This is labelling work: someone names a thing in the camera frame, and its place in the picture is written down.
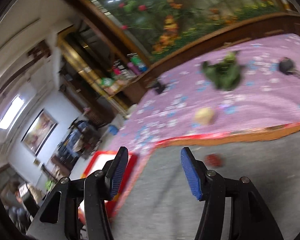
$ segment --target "red toy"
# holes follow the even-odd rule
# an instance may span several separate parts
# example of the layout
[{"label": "red toy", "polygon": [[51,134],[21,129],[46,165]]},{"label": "red toy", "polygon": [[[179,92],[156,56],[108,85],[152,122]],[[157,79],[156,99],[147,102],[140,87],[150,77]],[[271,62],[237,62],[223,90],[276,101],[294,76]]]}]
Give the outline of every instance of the red toy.
[{"label": "red toy", "polygon": [[223,162],[221,157],[218,154],[209,154],[204,157],[204,163],[212,166],[213,168],[222,167]]},{"label": "red toy", "polygon": [[142,12],[142,11],[145,11],[147,9],[147,7],[145,5],[140,5],[138,7],[139,11]]}]

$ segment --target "picture frame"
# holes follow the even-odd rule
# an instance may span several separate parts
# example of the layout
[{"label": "picture frame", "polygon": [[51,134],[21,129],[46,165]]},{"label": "picture frame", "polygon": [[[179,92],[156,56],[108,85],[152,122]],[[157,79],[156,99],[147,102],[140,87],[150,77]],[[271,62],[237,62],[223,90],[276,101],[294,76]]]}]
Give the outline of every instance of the picture frame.
[{"label": "picture frame", "polygon": [[37,156],[57,124],[57,121],[45,109],[42,109],[31,123],[21,142]]}]

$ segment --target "gray carpet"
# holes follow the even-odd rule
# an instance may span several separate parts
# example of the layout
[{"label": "gray carpet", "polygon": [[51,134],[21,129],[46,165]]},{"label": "gray carpet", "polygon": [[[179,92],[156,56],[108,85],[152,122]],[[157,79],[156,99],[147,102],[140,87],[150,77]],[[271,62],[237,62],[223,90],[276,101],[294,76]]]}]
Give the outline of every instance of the gray carpet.
[{"label": "gray carpet", "polygon": [[[156,150],[112,225],[115,239],[194,239],[204,202],[191,195],[180,165],[182,147]],[[300,132],[267,142],[191,146],[203,160],[220,153],[225,161],[215,169],[223,177],[249,177],[266,201],[284,239],[300,231]],[[221,239],[228,239],[230,199]]]}]

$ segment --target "metal screw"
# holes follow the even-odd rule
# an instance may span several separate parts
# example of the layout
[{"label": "metal screw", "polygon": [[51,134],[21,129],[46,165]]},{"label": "metal screw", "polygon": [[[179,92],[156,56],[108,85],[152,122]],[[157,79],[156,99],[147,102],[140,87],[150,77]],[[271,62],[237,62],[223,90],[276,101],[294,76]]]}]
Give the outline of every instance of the metal screw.
[{"label": "metal screw", "polygon": [[60,179],[60,183],[61,183],[61,184],[66,184],[66,183],[69,182],[69,180],[70,180],[70,179],[69,179],[68,177],[63,177],[63,178]]},{"label": "metal screw", "polygon": [[249,182],[250,182],[250,179],[249,179],[248,177],[242,177],[242,178],[241,178],[241,181],[242,181],[243,183],[249,183]]},{"label": "metal screw", "polygon": [[94,176],[96,177],[101,177],[103,175],[103,171],[102,170],[97,170],[94,172]]},{"label": "metal screw", "polygon": [[208,174],[208,176],[212,177],[212,176],[216,175],[217,173],[214,170],[207,170],[207,174]]}]

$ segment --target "floral wall mural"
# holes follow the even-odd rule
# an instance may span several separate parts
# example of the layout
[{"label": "floral wall mural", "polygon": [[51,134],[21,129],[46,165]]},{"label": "floral wall mural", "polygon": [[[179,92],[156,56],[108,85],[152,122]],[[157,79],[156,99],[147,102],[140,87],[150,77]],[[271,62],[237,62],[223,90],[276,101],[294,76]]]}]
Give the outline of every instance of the floral wall mural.
[{"label": "floral wall mural", "polygon": [[252,17],[279,11],[274,0],[97,0],[140,41],[151,61]]}]

